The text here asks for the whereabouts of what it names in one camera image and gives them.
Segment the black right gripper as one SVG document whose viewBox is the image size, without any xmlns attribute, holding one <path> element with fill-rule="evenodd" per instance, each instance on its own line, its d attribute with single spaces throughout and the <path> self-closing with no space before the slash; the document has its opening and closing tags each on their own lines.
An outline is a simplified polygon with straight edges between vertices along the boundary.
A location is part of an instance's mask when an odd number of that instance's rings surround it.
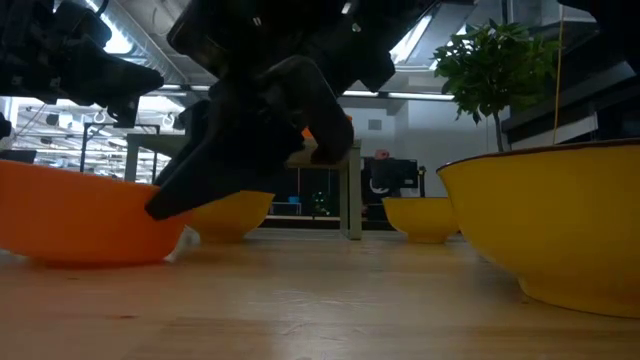
<svg viewBox="0 0 640 360">
<path fill-rule="evenodd" d="M 338 97 L 357 82 L 380 90 L 396 73 L 392 49 L 440 2 L 190 0 L 168 43 L 216 77 L 211 98 L 255 107 L 229 118 L 201 100 L 181 112 L 187 143 L 156 177 L 145 211 L 165 220 L 262 188 L 304 148 L 294 126 L 317 142 L 313 161 L 340 161 L 354 130 Z"/>
</svg>

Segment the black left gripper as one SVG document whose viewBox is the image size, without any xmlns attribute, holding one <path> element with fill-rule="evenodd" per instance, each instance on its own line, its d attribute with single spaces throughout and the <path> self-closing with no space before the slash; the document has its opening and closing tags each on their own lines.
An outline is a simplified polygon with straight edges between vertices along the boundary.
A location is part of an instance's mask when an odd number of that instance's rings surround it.
<svg viewBox="0 0 640 360">
<path fill-rule="evenodd" d="M 164 79 L 104 50 L 109 3 L 93 10 L 73 0 L 0 0 L 0 95 L 97 104 L 119 124 L 135 123 L 139 96 Z"/>
</svg>

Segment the yellow floral ceramic bowl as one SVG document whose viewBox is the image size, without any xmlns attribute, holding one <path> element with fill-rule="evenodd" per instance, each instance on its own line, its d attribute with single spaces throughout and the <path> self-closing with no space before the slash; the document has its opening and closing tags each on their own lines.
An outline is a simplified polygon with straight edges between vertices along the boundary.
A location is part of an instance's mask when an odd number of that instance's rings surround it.
<svg viewBox="0 0 640 360">
<path fill-rule="evenodd" d="M 640 318 L 640 138 L 482 155 L 437 173 L 464 238 L 526 295 Z"/>
<path fill-rule="evenodd" d="M 388 197 L 383 206 L 390 225 L 409 242 L 442 244 L 459 231 L 447 197 Z"/>
<path fill-rule="evenodd" d="M 241 191 L 196 208 L 189 227 L 202 243 L 241 242 L 269 213 L 275 195 Z"/>
</svg>

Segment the black metal rack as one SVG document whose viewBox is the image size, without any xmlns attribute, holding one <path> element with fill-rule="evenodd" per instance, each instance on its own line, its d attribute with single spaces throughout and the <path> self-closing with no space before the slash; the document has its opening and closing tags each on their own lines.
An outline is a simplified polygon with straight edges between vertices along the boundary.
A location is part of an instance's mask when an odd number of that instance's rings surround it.
<svg viewBox="0 0 640 360">
<path fill-rule="evenodd" d="M 127 129 L 133 129 L 133 128 L 147 129 L 147 128 L 150 128 L 150 129 L 154 129 L 155 130 L 155 132 L 154 132 L 155 136 L 159 136 L 160 135 L 160 126 L 159 125 L 140 124 L 140 123 L 133 123 L 133 124 L 129 124 L 129 125 L 121 125 L 118 122 L 111 122 L 111 123 L 98 123 L 98 122 L 95 122 L 95 121 L 93 121 L 93 122 L 85 122 L 83 124 L 82 145 L 81 145 L 81 153 L 80 153 L 80 165 L 79 165 L 79 172 L 80 173 L 84 173 L 85 172 L 87 145 L 88 145 L 88 142 L 93 138 L 93 135 L 89 134 L 89 130 L 94 125 L 98 125 L 99 126 L 99 128 L 96 130 L 97 133 L 99 133 L 105 127 L 127 128 Z"/>
</svg>

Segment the green perforated metal shelf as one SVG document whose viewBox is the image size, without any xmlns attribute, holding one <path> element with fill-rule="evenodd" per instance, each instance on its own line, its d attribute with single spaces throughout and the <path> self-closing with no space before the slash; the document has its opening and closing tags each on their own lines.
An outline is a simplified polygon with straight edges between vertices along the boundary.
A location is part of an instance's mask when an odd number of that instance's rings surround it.
<svg viewBox="0 0 640 360">
<path fill-rule="evenodd" d="M 126 135 L 127 152 L 124 179 L 134 182 L 137 176 L 138 153 L 140 148 L 175 157 L 187 143 L 186 135 L 138 134 Z M 287 165 L 291 168 L 330 169 L 339 173 L 340 232 L 350 240 L 362 238 L 362 199 L 361 199 L 361 141 L 356 139 L 345 157 L 333 165 L 320 165 L 311 162 L 312 151 L 317 148 L 313 138 L 304 139 L 305 148 L 292 154 Z"/>
</svg>

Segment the black machine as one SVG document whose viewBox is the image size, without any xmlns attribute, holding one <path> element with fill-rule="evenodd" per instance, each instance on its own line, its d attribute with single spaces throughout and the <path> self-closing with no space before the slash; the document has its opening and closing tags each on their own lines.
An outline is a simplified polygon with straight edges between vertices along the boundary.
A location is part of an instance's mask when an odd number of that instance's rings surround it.
<svg viewBox="0 0 640 360">
<path fill-rule="evenodd" d="M 410 159 L 363 159 L 361 197 L 367 221 L 386 221 L 383 199 L 401 197 L 402 189 L 418 189 L 425 196 L 426 168 Z"/>
</svg>

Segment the ceiling light strip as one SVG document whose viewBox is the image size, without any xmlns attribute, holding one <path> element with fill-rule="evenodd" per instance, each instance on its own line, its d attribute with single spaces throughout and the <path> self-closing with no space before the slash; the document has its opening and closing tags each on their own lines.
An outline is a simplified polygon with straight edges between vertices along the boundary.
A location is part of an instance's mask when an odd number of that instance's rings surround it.
<svg viewBox="0 0 640 360">
<path fill-rule="evenodd" d="M 393 99 L 393 100 L 409 100 L 409 101 L 442 101 L 451 102 L 454 100 L 453 95 L 439 93 L 412 93 L 412 92 L 369 92 L 347 90 L 342 97 L 352 98 L 376 98 L 376 99 Z"/>
</svg>

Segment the green leafy plant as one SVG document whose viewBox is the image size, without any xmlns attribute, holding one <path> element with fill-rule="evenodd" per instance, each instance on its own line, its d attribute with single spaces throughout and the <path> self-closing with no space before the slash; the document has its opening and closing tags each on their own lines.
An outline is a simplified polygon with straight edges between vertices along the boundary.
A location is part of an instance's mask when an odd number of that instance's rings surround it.
<svg viewBox="0 0 640 360">
<path fill-rule="evenodd" d="M 500 113 L 523 110 L 545 97 L 546 84 L 557 76 L 561 42 L 533 36 L 519 23 L 466 27 L 438 47 L 434 75 L 446 79 L 444 95 L 451 95 L 456 116 L 466 114 L 478 124 L 491 120 L 496 145 L 505 150 Z"/>
</svg>

